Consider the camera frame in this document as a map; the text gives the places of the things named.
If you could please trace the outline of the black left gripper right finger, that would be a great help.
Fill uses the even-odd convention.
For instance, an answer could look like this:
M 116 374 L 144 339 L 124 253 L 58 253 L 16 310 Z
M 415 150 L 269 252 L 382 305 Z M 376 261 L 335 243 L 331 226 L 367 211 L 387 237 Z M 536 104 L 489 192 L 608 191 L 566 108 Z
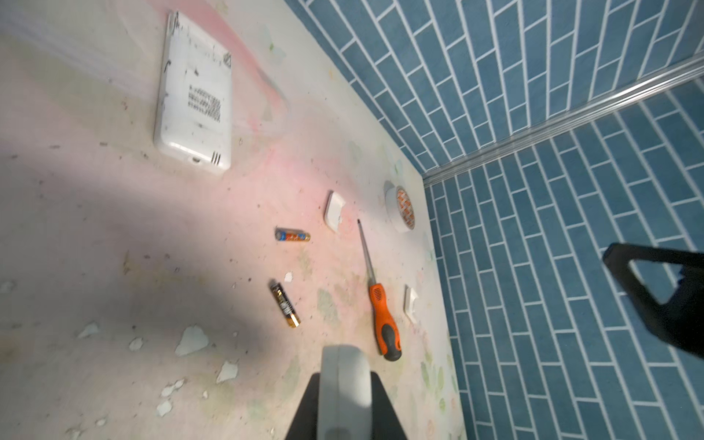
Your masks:
M 380 376 L 375 371 L 372 371 L 370 372 L 370 377 L 372 396 L 372 439 L 407 440 L 408 437 L 383 387 Z

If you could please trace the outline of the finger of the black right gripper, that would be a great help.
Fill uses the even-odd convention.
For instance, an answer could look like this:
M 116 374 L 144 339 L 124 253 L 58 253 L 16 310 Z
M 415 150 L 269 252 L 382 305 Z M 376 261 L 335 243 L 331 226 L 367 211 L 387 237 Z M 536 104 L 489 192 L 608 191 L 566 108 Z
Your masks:
M 703 358 L 703 254 L 666 247 L 612 243 L 602 262 L 630 299 L 645 328 L 669 346 Z M 679 277 L 672 287 L 652 291 L 632 265 L 674 266 Z

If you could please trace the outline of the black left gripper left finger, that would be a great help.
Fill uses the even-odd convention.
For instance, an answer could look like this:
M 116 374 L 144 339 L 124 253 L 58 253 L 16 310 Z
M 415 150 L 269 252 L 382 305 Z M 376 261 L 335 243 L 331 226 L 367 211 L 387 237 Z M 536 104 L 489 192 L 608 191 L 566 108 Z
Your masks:
M 311 376 L 285 440 L 317 440 L 320 373 Z

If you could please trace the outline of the white air conditioner remote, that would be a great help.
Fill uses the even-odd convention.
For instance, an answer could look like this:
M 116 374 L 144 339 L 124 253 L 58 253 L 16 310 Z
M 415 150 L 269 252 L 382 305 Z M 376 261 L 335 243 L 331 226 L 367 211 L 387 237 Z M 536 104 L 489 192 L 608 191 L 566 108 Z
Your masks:
M 355 346 L 323 348 L 316 437 L 372 438 L 370 363 Z

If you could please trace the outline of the orange handled screwdriver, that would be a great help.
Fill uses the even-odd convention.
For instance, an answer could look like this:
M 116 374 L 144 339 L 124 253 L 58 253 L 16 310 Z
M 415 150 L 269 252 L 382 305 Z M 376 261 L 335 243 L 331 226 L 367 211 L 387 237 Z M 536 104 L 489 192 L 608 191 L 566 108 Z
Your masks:
M 363 226 L 359 219 L 357 220 L 357 226 L 359 227 L 361 244 L 367 266 L 368 296 L 370 297 L 373 309 L 374 335 L 381 355 L 386 360 L 394 362 L 399 360 L 403 355 L 400 332 L 388 308 L 385 289 L 376 280 Z

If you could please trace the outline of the black gold AA battery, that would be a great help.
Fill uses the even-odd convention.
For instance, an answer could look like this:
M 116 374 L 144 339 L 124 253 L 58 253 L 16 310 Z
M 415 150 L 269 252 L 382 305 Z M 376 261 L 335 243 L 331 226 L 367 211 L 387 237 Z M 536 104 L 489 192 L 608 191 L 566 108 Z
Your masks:
M 280 284 L 280 282 L 276 282 L 276 280 L 271 280 L 269 288 L 271 289 L 273 297 L 277 301 L 280 310 L 282 311 L 285 319 L 287 320 L 289 327 L 297 328 L 298 326 L 300 326 L 301 320 L 295 312 L 293 304 L 289 300 L 286 292 L 282 288 L 282 284 Z

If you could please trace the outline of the gold blue AA battery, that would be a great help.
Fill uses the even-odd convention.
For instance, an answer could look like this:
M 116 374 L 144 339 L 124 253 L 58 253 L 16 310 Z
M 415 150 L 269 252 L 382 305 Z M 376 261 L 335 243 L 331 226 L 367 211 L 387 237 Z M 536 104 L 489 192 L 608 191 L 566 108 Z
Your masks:
M 302 230 L 277 228 L 275 230 L 275 238 L 278 241 L 309 242 L 311 235 Z

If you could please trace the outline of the white battery cover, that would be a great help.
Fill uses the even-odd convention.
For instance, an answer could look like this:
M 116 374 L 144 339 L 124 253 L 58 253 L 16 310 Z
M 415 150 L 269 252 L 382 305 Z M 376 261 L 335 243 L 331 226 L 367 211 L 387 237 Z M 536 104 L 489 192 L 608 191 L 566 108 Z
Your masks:
M 326 210 L 324 211 L 324 222 L 336 234 L 340 231 L 340 225 L 343 222 L 343 210 L 346 204 L 346 200 L 338 192 L 329 192 Z
M 418 299 L 419 295 L 417 291 L 413 287 L 406 285 L 404 291 L 403 311 L 408 320 L 415 326 L 419 323 L 416 312 L 416 302 Z

